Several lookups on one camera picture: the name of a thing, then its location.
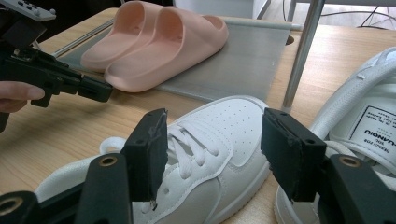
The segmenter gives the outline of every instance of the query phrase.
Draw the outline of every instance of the fingernail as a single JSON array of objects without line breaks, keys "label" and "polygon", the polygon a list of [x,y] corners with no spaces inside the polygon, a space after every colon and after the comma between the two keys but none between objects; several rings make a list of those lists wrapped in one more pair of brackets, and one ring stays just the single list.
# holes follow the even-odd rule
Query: fingernail
[{"label": "fingernail", "polygon": [[45,94],[46,93],[38,87],[33,87],[27,92],[27,96],[29,97],[29,99],[32,100],[41,99],[44,97]]}]

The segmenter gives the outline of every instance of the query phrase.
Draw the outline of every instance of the shoe label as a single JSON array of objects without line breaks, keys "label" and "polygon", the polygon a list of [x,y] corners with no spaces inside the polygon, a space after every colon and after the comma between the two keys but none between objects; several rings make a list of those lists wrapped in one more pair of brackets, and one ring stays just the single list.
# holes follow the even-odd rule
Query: shoe label
[{"label": "shoe label", "polygon": [[376,154],[396,159],[396,115],[387,110],[366,106],[361,112],[349,140],[359,143]]}]

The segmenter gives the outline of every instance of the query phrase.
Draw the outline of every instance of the human hand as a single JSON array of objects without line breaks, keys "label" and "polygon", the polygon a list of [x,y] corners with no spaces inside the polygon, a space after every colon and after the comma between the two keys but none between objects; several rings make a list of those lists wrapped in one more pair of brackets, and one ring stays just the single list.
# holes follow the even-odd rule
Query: human hand
[{"label": "human hand", "polygon": [[0,81],[0,112],[17,112],[28,100],[39,100],[44,95],[42,89],[24,82]]}]

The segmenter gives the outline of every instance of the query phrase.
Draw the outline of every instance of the sneaker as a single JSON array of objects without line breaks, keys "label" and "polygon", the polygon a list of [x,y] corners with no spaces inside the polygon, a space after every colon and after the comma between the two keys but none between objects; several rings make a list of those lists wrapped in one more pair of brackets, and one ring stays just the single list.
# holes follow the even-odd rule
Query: sneaker
[{"label": "sneaker", "polygon": [[[170,124],[158,205],[152,210],[150,203],[133,202],[134,223],[220,223],[240,210],[269,175],[269,162],[260,150],[265,107],[256,98],[232,96]],[[106,140],[101,153],[121,149],[124,141]],[[39,201],[81,183],[91,160],[50,175],[35,191]]]},{"label": "sneaker", "polygon": [[[358,157],[396,191],[396,48],[386,49],[359,68],[326,102],[312,133],[329,140],[333,153]],[[319,223],[318,198],[291,203],[281,187],[276,193],[279,223]]]}]

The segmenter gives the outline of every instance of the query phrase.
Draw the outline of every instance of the pink slide sandal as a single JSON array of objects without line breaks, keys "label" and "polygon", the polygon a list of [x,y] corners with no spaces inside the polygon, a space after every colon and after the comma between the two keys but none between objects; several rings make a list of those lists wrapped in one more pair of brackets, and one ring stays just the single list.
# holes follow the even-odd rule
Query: pink slide sandal
[{"label": "pink slide sandal", "polygon": [[123,4],[111,31],[81,56],[81,64],[95,72],[105,72],[118,58],[147,44],[154,33],[155,19],[163,7],[147,2]]},{"label": "pink slide sandal", "polygon": [[112,63],[105,80],[121,91],[151,89],[219,51],[228,38],[225,22],[164,7],[149,43]]}]

